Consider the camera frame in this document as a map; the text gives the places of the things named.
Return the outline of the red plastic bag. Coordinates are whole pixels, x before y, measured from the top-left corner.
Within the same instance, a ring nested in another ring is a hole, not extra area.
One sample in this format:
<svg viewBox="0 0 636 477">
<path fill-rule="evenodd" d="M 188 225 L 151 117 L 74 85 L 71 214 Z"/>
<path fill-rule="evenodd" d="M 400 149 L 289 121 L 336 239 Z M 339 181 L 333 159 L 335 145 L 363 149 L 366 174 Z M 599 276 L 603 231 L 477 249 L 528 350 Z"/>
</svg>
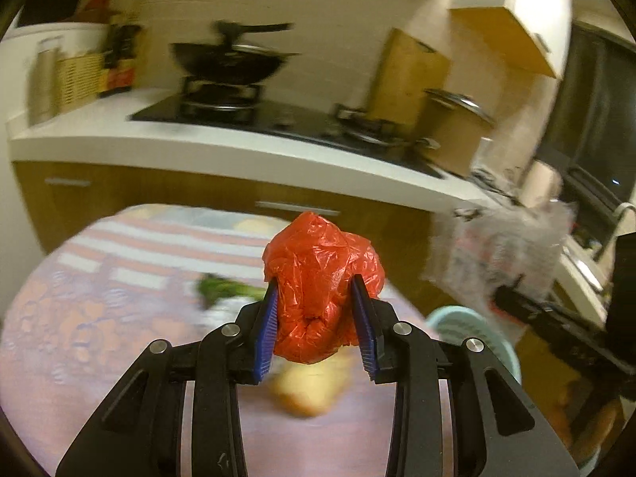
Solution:
<svg viewBox="0 0 636 477">
<path fill-rule="evenodd" d="M 309 365 L 357 345 L 350 281 L 361 276 L 372 297 L 385 285 L 370 240 L 305 211 L 271 239 L 262 260 L 264 279 L 278 289 L 277 357 Z"/>
</svg>

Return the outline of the clear plastic bag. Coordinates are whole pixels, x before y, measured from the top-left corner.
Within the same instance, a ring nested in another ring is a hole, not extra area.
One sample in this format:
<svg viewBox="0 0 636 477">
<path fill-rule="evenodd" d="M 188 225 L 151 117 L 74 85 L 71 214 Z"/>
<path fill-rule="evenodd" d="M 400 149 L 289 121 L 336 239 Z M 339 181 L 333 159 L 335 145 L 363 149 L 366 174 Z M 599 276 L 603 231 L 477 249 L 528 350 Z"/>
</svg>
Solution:
<svg viewBox="0 0 636 477">
<path fill-rule="evenodd" d="M 531 209 L 436 213 L 423 279 L 484 314 L 502 285 L 540 301 L 551 290 L 573 221 L 574 210 L 559 200 Z"/>
</svg>

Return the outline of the light blue trash basket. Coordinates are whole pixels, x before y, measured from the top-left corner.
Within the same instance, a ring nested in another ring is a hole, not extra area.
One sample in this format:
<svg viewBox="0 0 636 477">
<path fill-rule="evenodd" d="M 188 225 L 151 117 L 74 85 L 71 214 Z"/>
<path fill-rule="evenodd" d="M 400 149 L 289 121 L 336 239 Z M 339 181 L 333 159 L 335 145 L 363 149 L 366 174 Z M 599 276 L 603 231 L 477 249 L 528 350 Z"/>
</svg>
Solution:
<svg viewBox="0 0 636 477">
<path fill-rule="evenodd" d="M 439 339 L 456 346 L 469 338 L 482 340 L 516 381 L 522 383 L 521 364 L 511 342 L 480 313 L 459 305 L 443 306 L 428 314 L 426 322 Z"/>
</svg>

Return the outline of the yellow fruit scrap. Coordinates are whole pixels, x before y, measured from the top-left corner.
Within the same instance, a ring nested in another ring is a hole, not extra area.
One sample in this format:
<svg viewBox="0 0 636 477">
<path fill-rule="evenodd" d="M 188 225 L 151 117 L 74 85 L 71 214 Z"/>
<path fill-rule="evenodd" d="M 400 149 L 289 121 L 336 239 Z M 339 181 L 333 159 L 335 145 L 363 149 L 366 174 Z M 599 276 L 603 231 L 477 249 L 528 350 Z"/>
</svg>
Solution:
<svg viewBox="0 0 636 477">
<path fill-rule="evenodd" d="M 277 406 L 292 416 L 316 418 L 328 413 L 348 390 L 354 357 L 341 349 L 315 363 L 292 363 L 277 357 L 268 389 Z"/>
</svg>

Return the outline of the green vegetable scrap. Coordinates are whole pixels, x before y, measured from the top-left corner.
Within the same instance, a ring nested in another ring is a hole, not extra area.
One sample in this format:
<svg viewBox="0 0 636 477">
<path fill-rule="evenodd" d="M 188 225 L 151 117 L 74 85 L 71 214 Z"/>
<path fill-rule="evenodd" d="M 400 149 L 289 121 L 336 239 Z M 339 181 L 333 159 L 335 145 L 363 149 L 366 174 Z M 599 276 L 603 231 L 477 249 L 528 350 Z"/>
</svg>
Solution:
<svg viewBox="0 0 636 477">
<path fill-rule="evenodd" d="M 203 275 L 198 280 L 196 288 L 206 309 L 213 307 L 217 302 L 223 301 L 223 299 L 245 297 L 249 298 L 250 302 L 257 302 L 265 295 L 265 290 L 260 287 L 253 287 L 252 285 L 227 279 L 213 273 Z"/>
</svg>

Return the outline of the white electric kettle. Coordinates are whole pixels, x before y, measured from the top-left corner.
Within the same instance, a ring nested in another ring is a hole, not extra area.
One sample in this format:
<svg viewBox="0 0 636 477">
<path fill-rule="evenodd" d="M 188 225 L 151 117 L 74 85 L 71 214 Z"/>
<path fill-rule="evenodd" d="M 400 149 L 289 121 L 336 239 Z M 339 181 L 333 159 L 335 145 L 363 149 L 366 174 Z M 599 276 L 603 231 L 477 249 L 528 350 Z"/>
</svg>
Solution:
<svg viewBox="0 0 636 477">
<path fill-rule="evenodd" d="M 518 201 L 526 208 L 536 208 L 556 198 L 562 189 L 562 177 L 543 161 L 533 161 L 518 193 Z"/>
</svg>

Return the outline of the pink floral tablecloth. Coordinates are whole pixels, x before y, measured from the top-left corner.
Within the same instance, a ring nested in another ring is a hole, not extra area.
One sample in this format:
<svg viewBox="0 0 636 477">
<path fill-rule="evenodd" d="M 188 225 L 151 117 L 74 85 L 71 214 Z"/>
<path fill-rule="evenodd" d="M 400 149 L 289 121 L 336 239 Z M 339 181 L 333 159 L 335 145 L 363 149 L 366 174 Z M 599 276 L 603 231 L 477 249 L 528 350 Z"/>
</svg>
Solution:
<svg viewBox="0 0 636 477">
<path fill-rule="evenodd" d="M 1 406 L 35 460 L 54 473 L 80 429 L 156 339 L 202 339 L 233 321 L 241 302 L 200 305 L 204 272 L 263 285 L 262 253 L 283 220 L 202 208 L 142 205 L 101 219 L 36 269 L 6 314 Z M 282 359 L 260 386 L 238 391 L 253 476 L 380 476 L 395 390 L 376 386 L 355 348 L 330 361 L 346 386 L 315 418 L 286 412 L 275 389 Z"/>
</svg>

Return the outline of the beige rice cooker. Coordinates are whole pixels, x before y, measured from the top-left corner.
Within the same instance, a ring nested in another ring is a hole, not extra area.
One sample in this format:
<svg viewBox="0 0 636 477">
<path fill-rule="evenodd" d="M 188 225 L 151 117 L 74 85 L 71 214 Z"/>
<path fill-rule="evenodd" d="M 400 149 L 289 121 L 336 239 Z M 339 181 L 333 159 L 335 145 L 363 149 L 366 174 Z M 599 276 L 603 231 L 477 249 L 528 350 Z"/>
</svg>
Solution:
<svg viewBox="0 0 636 477">
<path fill-rule="evenodd" d="M 472 98 L 428 88 L 412 129 L 418 152 L 447 173 L 468 178 L 483 138 L 495 120 Z"/>
</svg>

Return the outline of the gas stove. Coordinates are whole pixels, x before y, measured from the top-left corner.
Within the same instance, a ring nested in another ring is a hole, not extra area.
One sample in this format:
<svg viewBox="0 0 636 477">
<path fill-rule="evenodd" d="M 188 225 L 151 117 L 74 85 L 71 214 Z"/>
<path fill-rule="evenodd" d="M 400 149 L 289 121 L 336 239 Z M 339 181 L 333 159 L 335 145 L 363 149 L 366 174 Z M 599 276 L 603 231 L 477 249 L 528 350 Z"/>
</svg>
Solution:
<svg viewBox="0 0 636 477">
<path fill-rule="evenodd" d="M 263 97 L 260 84 L 233 86 L 187 76 L 179 94 L 132 114 L 138 122 L 189 124 L 237 129 L 287 138 L 386 161 L 440 179 L 420 147 L 399 136 L 400 126 L 368 118 L 362 110 L 337 103 L 329 112 L 289 105 Z"/>
</svg>

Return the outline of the wooden base cabinets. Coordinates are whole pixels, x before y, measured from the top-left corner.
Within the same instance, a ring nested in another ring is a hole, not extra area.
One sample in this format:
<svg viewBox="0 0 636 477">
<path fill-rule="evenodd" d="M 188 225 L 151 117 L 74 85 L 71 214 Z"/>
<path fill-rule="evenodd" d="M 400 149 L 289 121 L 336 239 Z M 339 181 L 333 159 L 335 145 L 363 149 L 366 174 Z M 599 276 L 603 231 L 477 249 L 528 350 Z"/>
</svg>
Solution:
<svg viewBox="0 0 636 477">
<path fill-rule="evenodd" d="M 136 205 L 181 205 L 293 220 L 314 210 L 372 242 L 388 280 L 427 312 L 441 292 L 421 278 L 431 214 L 398 205 L 274 183 L 182 171 L 58 161 L 17 161 L 21 196 L 45 252 L 87 225 Z"/>
</svg>

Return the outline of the wooden cutting board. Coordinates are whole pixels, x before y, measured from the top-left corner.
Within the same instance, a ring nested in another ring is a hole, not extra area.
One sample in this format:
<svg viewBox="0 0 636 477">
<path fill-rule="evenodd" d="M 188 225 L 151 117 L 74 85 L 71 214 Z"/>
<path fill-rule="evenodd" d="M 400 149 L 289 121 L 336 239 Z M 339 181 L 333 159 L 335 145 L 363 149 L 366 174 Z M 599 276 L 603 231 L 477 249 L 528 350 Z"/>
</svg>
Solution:
<svg viewBox="0 0 636 477">
<path fill-rule="evenodd" d="M 441 89 L 452 61 L 400 28 L 388 33 L 366 97 L 366 115 L 412 128 L 427 89 Z"/>
</svg>

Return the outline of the black wok with lid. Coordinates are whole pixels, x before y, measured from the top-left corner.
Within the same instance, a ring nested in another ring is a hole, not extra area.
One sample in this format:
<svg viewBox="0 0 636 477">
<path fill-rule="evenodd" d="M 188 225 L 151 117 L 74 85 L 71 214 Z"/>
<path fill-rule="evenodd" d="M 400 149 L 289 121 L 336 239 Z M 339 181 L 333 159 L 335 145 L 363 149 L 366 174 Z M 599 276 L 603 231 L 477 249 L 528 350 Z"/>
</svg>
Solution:
<svg viewBox="0 0 636 477">
<path fill-rule="evenodd" d="M 236 21 L 214 21 L 219 43 L 175 42 L 170 44 L 177 64 L 193 78 L 215 84 L 247 86 L 260 83 L 278 71 L 297 53 L 283 53 L 246 42 L 248 33 L 283 32 L 293 23 L 244 25 Z"/>
</svg>

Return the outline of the sauce bottles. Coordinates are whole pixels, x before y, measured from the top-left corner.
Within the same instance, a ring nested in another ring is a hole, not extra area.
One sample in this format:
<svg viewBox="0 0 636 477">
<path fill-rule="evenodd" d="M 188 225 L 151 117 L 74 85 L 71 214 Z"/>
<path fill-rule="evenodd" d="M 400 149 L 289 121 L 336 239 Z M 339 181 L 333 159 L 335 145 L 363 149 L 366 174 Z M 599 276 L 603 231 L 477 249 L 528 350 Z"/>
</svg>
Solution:
<svg viewBox="0 0 636 477">
<path fill-rule="evenodd" d="M 103 46 L 103 64 L 97 86 L 99 98 L 126 93 L 133 88 L 136 77 L 138 37 L 141 31 L 142 27 L 137 24 L 110 27 Z"/>
</svg>

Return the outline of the woven basket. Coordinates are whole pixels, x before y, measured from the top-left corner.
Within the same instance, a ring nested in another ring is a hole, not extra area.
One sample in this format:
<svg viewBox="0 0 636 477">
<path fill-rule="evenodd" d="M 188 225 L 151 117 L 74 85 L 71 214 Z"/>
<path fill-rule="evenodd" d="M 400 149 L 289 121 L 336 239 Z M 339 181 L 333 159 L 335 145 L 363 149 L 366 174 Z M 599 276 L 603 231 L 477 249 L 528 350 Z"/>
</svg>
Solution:
<svg viewBox="0 0 636 477">
<path fill-rule="evenodd" d="M 87 53 L 60 58 L 56 65 L 56 98 L 59 114 L 92 103 L 98 95 L 103 55 Z"/>
</svg>

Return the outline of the yellow wall cabinet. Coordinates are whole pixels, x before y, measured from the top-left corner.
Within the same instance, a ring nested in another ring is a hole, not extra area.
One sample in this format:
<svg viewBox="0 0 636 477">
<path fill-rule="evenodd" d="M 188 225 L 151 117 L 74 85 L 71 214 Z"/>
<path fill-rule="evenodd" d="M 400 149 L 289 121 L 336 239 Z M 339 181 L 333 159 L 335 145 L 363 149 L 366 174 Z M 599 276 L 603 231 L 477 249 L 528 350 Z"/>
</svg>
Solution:
<svg viewBox="0 0 636 477">
<path fill-rule="evenodd" d="M 452 0 L 448 10 L 509 65 L 551 79 L 563 76 L 571 0 Z"/>
</svg>

